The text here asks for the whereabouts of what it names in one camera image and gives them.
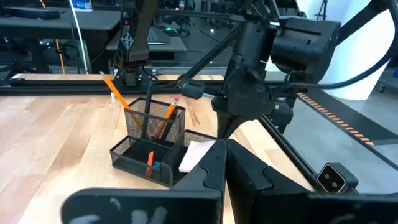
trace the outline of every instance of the pencil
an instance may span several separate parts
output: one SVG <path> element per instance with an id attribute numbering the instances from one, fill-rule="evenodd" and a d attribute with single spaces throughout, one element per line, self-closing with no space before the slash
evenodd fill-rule
<path id="1" fill-rule="evenodd" d="M 169 106 L 167 109 L 166 115 L 164 116 L 165 119 L 170 119 L 171 115 L 173 114 L 173 111 L 175 109 L 175 106 L 177 105 L 180 97 L 176 95 L 173 99 L 172 104 Z M 156 132 L 155 139 L 159 139 L 160 135 L 162 134 L 162 131 L 164 130 L 167 122 L 163 122 L 160 126 L 159 129 Z"/>
<path id="2" fill-rule="evenodd" d="M 123 96 L 120 94 L 118 89 L 113 85 L 112 81 L 108 77 L 104 77 L 104 81 L 106 85 L 111 89 L 111 91 L 115 94 L 116 98 L 119 100 L 119 102 L 123 105 L 125 109 L 130 109 L 130 106 L 127 104 L 126 100 L 124 100 Z M 142 129 L 142 122 L 133 114 L 130 114 L 131 118 L 137 123 L 140 129 Z"/>
<path id="3" fill-rule="evenodd" d="M 154 152 L 150 152 L 148 155 L 148 165 L 153 166 L 155 162 Z M 147 167 L 147 177 L 152 176 L 152 168 Z"/>

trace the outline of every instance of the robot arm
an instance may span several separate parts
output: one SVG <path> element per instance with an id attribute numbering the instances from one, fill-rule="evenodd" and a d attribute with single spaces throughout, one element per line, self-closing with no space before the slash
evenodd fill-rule
<path id="1" fill-rule="evenodd" d="M 270 2 L 274 0 L 255 4 L 263 7 L 257 11 L 272 9 Z M 277 102 L 281 90 L 291 90 L 295 95 L 297 88 L 340 88 L 372 74 L 391 58 L 396 41 L 380 62 L 360 76 L 343 83 L 317 84 L 329 67 L 335 47 L 386 9 L 390 9 L 395 22 L 398 16 L 395 0 L 372 0 L 343 27 L 339 22 L 298 17 L 279 18 L 280 26 L 275 27 L 269 23 L 274 18 L 271 13 L 260 20 L 243 22 L 223 89 L 212 101 L 218 115 L 218 137 L 228 138 L 243 122 L 270 115 L 277 103 L 286 104 Z M 274 91 L 270 91 L 264 81 L 266 71 L 261 66 L 261 61 L 266 62 L 268 58 L 290 71 L 284 85 Z"/>

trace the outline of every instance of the warning tape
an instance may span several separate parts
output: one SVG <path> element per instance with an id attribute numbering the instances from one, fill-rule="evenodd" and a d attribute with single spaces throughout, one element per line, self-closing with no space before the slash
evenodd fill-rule
<path id="1" fill-rule="evenodd" d="M 345 128 L 348 132 L 350 132 L 353 136 L 364 142 L 365 144 L 369 146 L 374 146 L 373 142 L 366 138 L 363 134 L 359 133 L 357 130 L 355 130 L 353 127 L 350 127 L 348 124 L 346 124 L 344 121 L 333 115 L 331 112 L 328 110 L 324 109 L 323 106 L 319 105 L 317 102 L 313 101 L 311 98 L 309 98 L 306 94 L 304 93 L 298 93 L 298 96 L 301 97 L 303 100 L 305 100 L 307 103 L 312 105 L 314 108 L 316 108 L 318 111 L 322 112 L 324 115 L 328 116 L 330 119 L 332 119 L 335 123 L 339 124 L 341 127 Z"/>

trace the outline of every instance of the yellow pencil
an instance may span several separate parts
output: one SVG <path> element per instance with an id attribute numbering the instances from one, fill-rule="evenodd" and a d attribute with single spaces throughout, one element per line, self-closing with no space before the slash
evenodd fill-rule
<path id="1" fill-rule="evenodd" d="M 164 116 L 165 119 L 170 119 L 170 117 L 172 116 L 173 111 L 174 111 L 174 109 L 175 109 L 175 106 L 177 105 L 179 99 L 180 99 L 180 97 L 179 97 L 178 95 L 176 95 L 176 96 L 174 97 L 172 104 L 169 106 L 169 108 L 168 108 L 168 110 L 167 110 L 167 112 L 166 112 L 166 115 Z M 159 139 L 159 137 L 160 137 L 160 135 L 162 134 L 162 131 L 163 131 L 163 129 L 165 128 L 165 126 L 166 126 L 166 122 L 163 122 L 163 123 L 159 126 L 159 129 L 157 130 L 156 135 L 155 135 L 155 139 Z"/>
<path id="2" fill-rule="evenodd" d="M 130 106 L 127 104 L 126 100 L 124 100 L 123 96 L 120 94 L 118 89 L 113 85 L 112 81 L 108 77 L 104 77 L 104 81 L 106 85 L 111 89 L 111 91 L 114 93 L 116 98 L 119 100 L 119 102 L 123 105 L 125 109 L 130 109 Z M 137 123 L 140 129 L 142 129 L 142 122 L 133 114 L 130 114 L 131 118 Z"/>

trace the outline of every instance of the tripod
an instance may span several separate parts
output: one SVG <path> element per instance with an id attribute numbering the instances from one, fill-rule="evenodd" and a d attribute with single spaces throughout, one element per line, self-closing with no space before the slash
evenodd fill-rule
<path id="1" fill-rule="evenodd" d="M 317 16 L 317 20 L 319 20 L 319 17 L 322 16 L 322 20 L 326 20 L 326 8 L 328 7 L 328 0 L 322 0 L 322 5 L 321 8 L 319 8 Z"/>

